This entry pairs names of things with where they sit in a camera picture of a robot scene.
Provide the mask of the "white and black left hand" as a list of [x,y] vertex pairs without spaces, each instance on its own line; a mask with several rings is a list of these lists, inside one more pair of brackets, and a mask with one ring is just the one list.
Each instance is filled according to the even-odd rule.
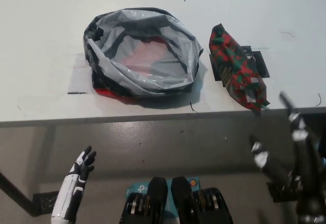
[[58,193],[51,223],[75,223],[89,173],[95,168],[96,152],[88,146],[74,162]]

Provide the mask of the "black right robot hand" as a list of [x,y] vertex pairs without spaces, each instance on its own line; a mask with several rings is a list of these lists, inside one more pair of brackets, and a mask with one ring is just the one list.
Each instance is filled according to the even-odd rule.
[[315,201],[325,205],[319,160],[311,133],[303,116],[293,106],[285,92],[281,92],[279,98],[287,109],[287,120],[293,141],[294,168],[288,170],[273,157],[257,137],[250,135],[249,142],[254,162],[271,180],[267,186],[274,202],[297,200],[305,204]]

